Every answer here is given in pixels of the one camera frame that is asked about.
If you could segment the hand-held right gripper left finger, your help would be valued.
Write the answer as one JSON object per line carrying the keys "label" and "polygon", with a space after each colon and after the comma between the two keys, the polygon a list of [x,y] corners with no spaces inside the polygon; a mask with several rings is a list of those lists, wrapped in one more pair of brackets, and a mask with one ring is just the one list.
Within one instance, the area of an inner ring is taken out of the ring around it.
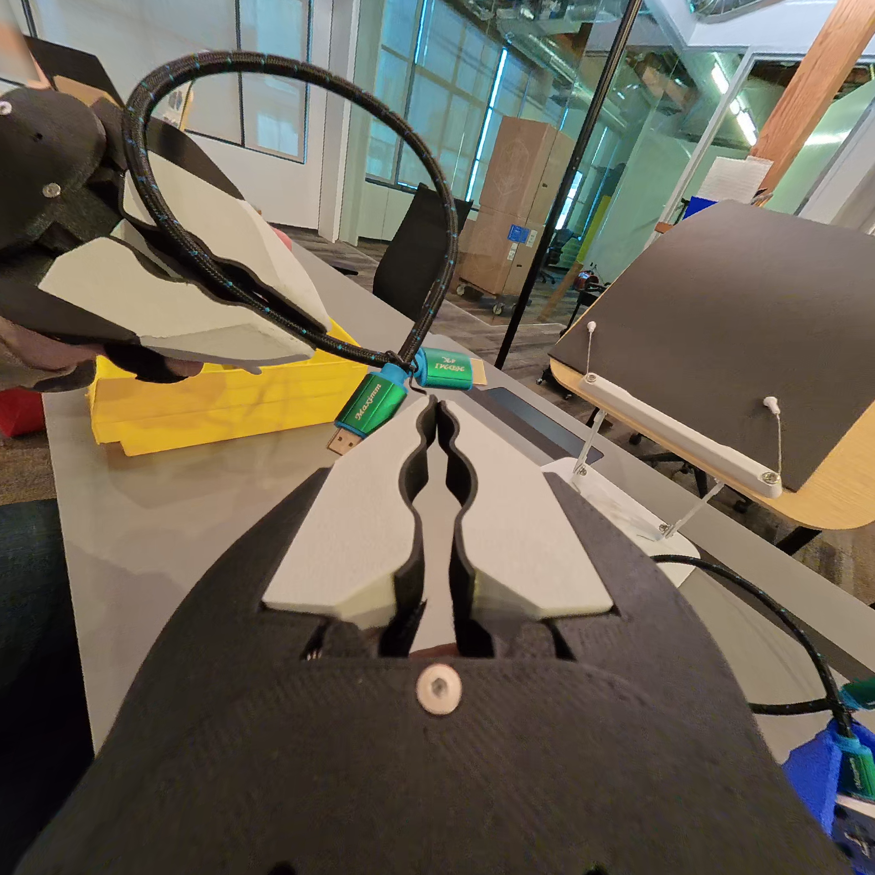
{"label": "hand-held right gripper left finger", "polygon": [[419,397],[330,469],[263,595],[265,607],[312,614],[408,654],[424,612],[422,521],[438,400]]}

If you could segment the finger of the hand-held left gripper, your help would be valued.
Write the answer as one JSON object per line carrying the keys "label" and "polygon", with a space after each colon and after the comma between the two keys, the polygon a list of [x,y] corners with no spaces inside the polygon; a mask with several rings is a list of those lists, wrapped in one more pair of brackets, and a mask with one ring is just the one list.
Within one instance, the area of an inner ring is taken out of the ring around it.
{"label": "finger of the hand-held left gripper", "polygon": [[122,209],[149,245],[211,299],[291,336],[327,336],[331,320],[276,230],[202,150],[149,150],[125,172]]}
{"label": "finger of the hand-held left gripper", "polygon": [[38,288],[133,333],[167,358],[255,371],[314,355],[303,341],[247,308],[170,278],[120,240],[93,240],[56,258]]}

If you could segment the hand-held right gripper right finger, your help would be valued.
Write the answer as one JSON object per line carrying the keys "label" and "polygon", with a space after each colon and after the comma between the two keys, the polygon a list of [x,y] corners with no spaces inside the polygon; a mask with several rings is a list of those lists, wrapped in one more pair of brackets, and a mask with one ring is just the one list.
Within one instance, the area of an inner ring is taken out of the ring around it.
{"label": "hand-held right gripper right finger", "polygon": [[497,654],[530,622],[613,610],[557,479],[455,401],[441,402],[441,448],[460,505],[449,574],[461,654]]}

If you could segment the person's left hand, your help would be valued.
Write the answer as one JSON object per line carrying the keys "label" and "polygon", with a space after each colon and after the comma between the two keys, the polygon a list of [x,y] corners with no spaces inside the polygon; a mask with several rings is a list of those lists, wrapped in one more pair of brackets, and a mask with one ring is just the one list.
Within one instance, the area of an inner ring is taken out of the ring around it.
{"label": "person's left hand", "polygon": [[53,393],[86,388],[102,353],[99,345],[68,345],[1,319],[1,390]]}

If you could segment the yellow plastic bin stack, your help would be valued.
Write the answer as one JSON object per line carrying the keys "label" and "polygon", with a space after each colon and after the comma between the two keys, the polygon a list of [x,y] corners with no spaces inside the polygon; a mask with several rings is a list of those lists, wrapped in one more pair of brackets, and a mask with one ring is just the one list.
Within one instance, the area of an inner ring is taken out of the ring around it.
{"label": "yellow plastic bin stack", "polygon": [[133,457],[334,422],[368,373],[254,319],[179,340],[200,343],[206,362],[172,384],[98,360],[87,391],[96,443]]}

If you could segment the black office chair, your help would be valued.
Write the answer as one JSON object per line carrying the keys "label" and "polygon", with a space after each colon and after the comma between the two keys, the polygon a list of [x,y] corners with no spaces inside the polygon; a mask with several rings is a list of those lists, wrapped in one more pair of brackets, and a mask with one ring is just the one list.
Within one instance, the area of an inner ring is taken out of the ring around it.
{"label": "black office chair", "polygon": [[443,268],[445,232],[442,199],[420,183],[376,268],[374,296],[408,319],[416,320]]}

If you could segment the black tilted board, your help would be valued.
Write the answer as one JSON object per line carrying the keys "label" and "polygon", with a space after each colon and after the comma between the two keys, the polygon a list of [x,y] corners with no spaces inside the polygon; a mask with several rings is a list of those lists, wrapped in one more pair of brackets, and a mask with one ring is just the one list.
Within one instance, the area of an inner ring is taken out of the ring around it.
{"label": "black tilted board", "polygon": [[722,202],[593,307],[594,373],[799,491],[873,403],[873,235]]}

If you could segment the blue plastic bin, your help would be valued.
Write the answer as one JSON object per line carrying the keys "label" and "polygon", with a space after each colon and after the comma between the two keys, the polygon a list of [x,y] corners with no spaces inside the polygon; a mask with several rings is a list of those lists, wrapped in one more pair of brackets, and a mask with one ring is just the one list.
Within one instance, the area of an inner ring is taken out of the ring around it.
{"label": "blue plastic bin", "polygon": [[854,737],[831,720],[793,749],[782,770],[824,834],[856,873],[873,873],[873,732],[854,721]]}

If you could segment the wooden beam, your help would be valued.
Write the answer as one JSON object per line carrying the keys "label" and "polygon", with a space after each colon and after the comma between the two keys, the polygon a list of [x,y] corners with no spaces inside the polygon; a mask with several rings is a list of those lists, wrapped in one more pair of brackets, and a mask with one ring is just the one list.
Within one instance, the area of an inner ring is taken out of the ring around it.
{"label": "wooden beam", "polygon": [[872,1],[837,1],[751,148],[754,158],[771,163],[760,203],[771,199],[873,33]]}

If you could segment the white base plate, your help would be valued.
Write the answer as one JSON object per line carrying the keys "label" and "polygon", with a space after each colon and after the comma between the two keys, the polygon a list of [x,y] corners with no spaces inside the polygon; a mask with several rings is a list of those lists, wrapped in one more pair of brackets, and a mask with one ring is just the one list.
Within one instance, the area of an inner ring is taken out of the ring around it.
{"label": "white base plate", "polygon": [[669,525],[595,471],[594,466],[587,465],[584,474],[575,474],[576,462],[575,458],[561,458],[543,465],[541,470],[545,474],[557,474],[575,488],[645,554],[700,558],[692,541],[680,532],[665,537]]}

